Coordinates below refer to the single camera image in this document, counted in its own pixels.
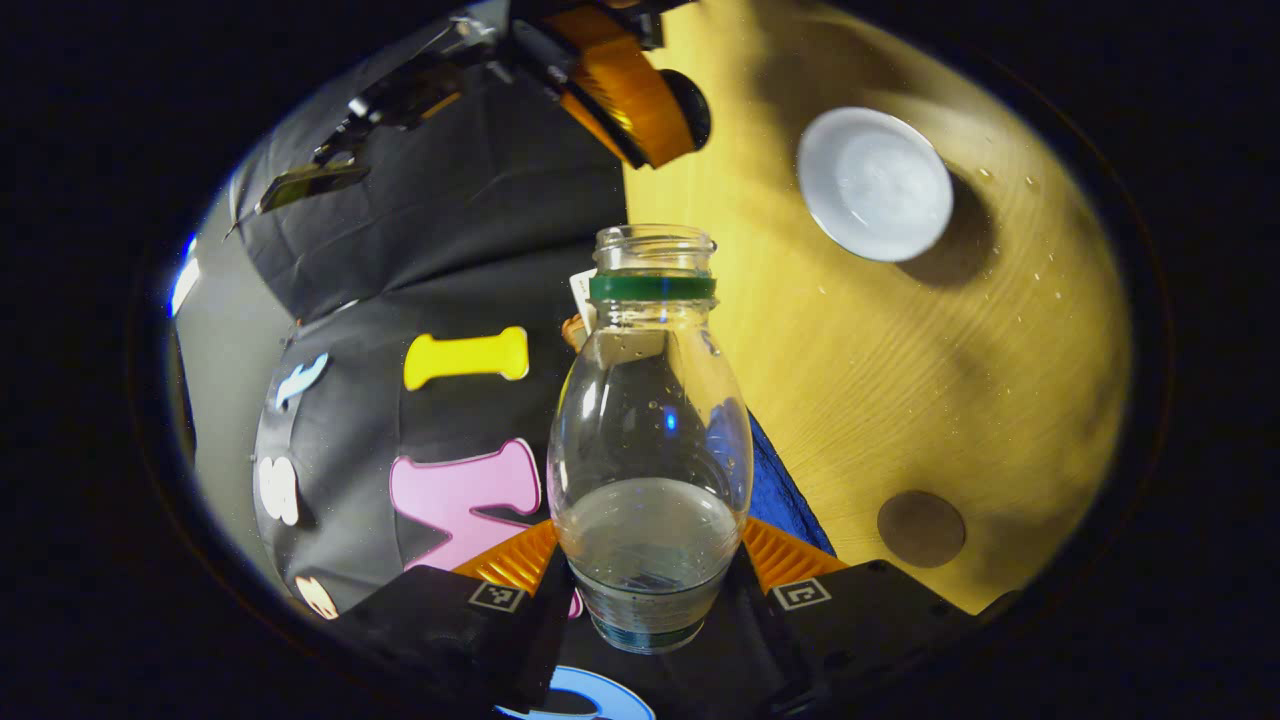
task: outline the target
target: white bowl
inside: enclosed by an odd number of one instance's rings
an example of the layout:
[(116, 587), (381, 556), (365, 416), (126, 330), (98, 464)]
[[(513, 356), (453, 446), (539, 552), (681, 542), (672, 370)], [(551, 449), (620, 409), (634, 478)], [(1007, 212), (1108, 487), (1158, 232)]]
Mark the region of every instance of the white bowl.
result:
[(911, 126), (869, 108), (818, 115), (800, 136), (800, 192), (841, 247), (884, 263), (937, 242), (951, 219), (951, 177)]

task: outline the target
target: brown circle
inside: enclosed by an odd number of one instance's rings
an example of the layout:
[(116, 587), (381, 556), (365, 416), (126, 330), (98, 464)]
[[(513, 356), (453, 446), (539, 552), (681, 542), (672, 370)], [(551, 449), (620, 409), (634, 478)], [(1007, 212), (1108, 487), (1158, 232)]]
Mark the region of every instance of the brown circle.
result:
[(964, 519), (936, 495), (908, 491), (881, 506), (876, 519), (881, 539), (908, 565), (946, 565), (964, 547)]

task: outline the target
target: pink letter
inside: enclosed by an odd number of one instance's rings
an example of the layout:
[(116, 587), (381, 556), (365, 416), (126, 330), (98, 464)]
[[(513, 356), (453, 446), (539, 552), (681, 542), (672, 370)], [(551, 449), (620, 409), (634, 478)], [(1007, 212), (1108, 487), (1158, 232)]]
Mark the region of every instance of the pink letter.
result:
[(476, 510), (509, 507), (529, 515), (541, 503), (534, 452), (520, 438), (507, 441), (493, 455), (429, 465), (397, 457), (392, 464), (396, 510), (449, 536), (413, 559), (406, 570), (415, 565), (452, 570), (527, 528), (479, 515)]

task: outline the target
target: blue cloth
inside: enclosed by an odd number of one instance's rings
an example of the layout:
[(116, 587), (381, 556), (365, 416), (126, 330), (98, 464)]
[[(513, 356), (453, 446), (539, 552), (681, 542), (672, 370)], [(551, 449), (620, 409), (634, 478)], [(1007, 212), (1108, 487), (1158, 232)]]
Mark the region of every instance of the blue cloth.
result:
[(827, 533), (809, 509), (809, 502), (800, 495), (791, 474), (787, 473), (778, 452), (773, 450), (769, 436), (751, 419), (751, 445), (755, 446), (755, 480), (751, 488), (751, 507), (748, 514), (776, 528), (786, 530), (828, 555), (836, 555)]

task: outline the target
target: glass bottle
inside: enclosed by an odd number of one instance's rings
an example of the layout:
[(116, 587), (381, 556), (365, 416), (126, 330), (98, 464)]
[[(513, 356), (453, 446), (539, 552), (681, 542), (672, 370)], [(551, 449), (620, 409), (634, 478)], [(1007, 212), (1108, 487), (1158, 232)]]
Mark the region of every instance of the glass bottle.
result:
[(596, 327), (552, 425), (557, 537), (591, 621), (630, 652), (694, 639), (746, 523), (750, 427), (707, 325), (714, 251), (695, 228), (598, 233)]

